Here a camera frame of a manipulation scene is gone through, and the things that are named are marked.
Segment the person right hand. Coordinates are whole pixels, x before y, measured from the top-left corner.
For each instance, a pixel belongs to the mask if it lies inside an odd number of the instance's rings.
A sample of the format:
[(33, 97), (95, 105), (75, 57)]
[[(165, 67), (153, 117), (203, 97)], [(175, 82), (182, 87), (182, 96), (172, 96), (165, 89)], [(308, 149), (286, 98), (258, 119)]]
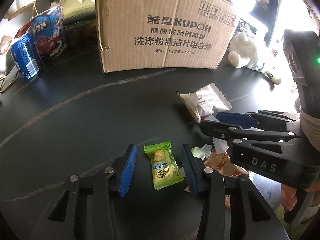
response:
[[(306, 192), (314, 192), (314, 198), (310, 204), (310, 207), (319, 205), (319, 180), (317, 180), (310, 188), (305, 189)], [(290, 186), (281, 184), (281, 205), (285, 210), (291, 211), (297, 203), (296, 196), (297, 189)]]

